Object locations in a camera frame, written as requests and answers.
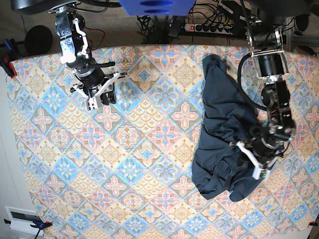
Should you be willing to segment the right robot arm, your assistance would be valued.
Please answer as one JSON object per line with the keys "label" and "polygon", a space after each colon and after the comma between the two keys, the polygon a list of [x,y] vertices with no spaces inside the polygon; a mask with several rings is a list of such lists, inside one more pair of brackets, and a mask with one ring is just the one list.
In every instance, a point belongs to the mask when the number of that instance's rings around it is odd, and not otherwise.
{"label": "right robot arm", "polygon": [[115,62],[95,61],[84,31],[85,19],[78,14],[76,5],[75,1],[68,1],[50,10],[55,13],[55,31],[60,38],[60,61],[80,81],[70,88],[70,92],[77,92],[84,98],[87,110],[115,104],[115,81],[125,77],[126,73],[105,74],[102,71],[115,66]]}

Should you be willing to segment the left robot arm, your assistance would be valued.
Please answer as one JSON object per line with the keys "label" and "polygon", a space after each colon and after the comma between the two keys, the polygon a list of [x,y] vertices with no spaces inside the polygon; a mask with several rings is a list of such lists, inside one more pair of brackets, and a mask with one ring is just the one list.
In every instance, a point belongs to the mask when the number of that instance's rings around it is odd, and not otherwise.
{"label": "left robot arm", "polygon": [[[267,113],[268,122],[265,126],[250,127],[251,139],[232,142],[230,145],[238,147],[248,157],[254,166],[253,177],[261,179],[270,172],[278,158],[283,157],[288,148],[285,143],[291,142],[296,134],[296,124],[290,108],[290,92],[284,80],[289,71],[280,27],[266,25],[257,17],[249,16],[244,2],[240,3],[251,52],[239,63],[238,88],[253,107]],[[250,99],[241,85],[242,66],[248,58],[253,60],[257,78],[264,80],[261,105]]]}

